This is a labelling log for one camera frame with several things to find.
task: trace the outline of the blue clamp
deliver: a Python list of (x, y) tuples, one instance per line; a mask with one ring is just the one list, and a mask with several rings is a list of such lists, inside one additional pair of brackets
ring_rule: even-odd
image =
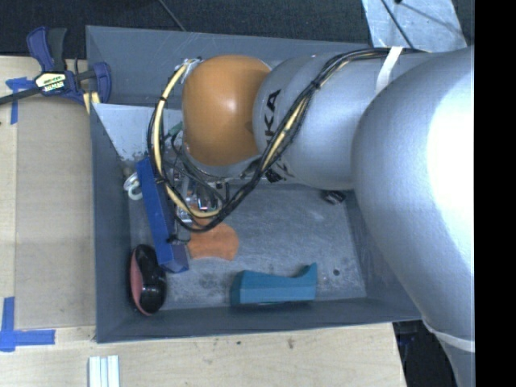
[(85, 91), (81, 88), (80, 81), (89, 78), (96, 78), (96, 88), (94, 89), (97, 91), (101, 102), (106, 103), (109, 101), (111, 95), (111, 75), (107, 63), (95, 63), (93, 70), (78, 74), (74, 74), (66, 69), (66, 63), (62, 57), (66, 31), (65, 28), (49, 29), (48, 27), (38, 27), (28, 34), (27, 46), (29, 52), (40, 64), (42, 73), (34, 78), (31, 85), (28, 84), (27, 79), (23, 81), (24, 85), (21, 85), (21, 79), (11, 79), (14, 81), (16, 91), (9, 86), (14, 93), (0, 98), (0, 105), (13, 102), (11, 124), (18, 121), (18, 105), (16, 101), (34, 94), (60, 96), (85, 106)]
[(230, 301), (232, 306), (306, 302), (315, 299), (316, 289), (316, 263), (307, 265), (293, 278), (242, 271), (233, 280)]
[(177, 233), (173, 217), (175, 207), (169, 206), (163, 185), (156, 183), (156, 176), (148, 157), (136, 164), (136, 172), (158, 264), (171, 273), (182, 273), (188, 269), (188, 257), (185, 245), (173, 238)]
[(13, 352), (18, 346), (53, 345), (56, 330), (15, 330), (15, 298), (3, 301), (2, 329), (0, 330), (0, 352)]

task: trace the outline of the yellow cable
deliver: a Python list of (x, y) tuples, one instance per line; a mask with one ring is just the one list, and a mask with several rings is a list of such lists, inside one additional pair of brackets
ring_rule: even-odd
[[(152, 142), (154, 144), (154, 161), (156, 163), (156, 167), (158, 169), (158, 173), (161, 173), (162, 170), (162, 161), (161, 161), (161, 151), (160, 151), (160, 125), (161, 125), (161, 119), (163, 116), (163, 109), (164, 104), (166, 102), (165, 99), (167, 99), (170, 95), (170, 92), (172, 92), (173, 87), (176, 85), (177, 81), (181, 78), (183, 73), (186, 71), (188, 67), (188, 64), (182, 65), (172, 76), (172, 78), (169, 80), (169, 83), (165, 87), (161, 99), (158, 101), (158, 104), (156, 106), (156, 117), (154, 120), (154, 127), (152, 129)], [(173, 191), (173, 189), (170, 187), (170, 185), (165, 185), (167, 194), (170, 196), (170, 199), (179, 206), (181, 209), (183, 209), (188, 214), (195, 216), (197, 218), (211, 218), (217, 215), (222, 208), (219, 208), (217, 210), (212, 210), (208, 212), (203, 212), (200, 210), (196, 210), (194, 208), (190, 208), (187, 205), (183, 203), (183, 201), (179, 198), (179, 196)]]

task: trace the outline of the gray bin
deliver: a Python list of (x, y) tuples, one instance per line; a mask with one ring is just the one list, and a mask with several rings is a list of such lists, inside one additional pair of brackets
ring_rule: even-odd
[[(88, 62), (111, 67), (110, 103), (154, 106), (174, 67), (185, 58), (224, 53), (259, 57), (274, 66), (295, 56), (350, 52), (362, 44), (87, 27)], [(181, 85), (168, 107), (181, 105)], [(332, 206), (317, 190), (263, 182), (227, 220), (240, 238), (234, 261), (191, 260), (190, 270), (169, 274), (169, 296), (152, 317), (131, 300), (128, 263), (138, 243), (152, 244), (143, 203), (127, 198), (124, 167), (95, 109), (91, 111), (97, 341), (289, 331), (421, 318), (372, 241), (347, 193)], [(242, 269), (294, 275), (318, 263), (314, 302), (236, 309), (229, 286)]]

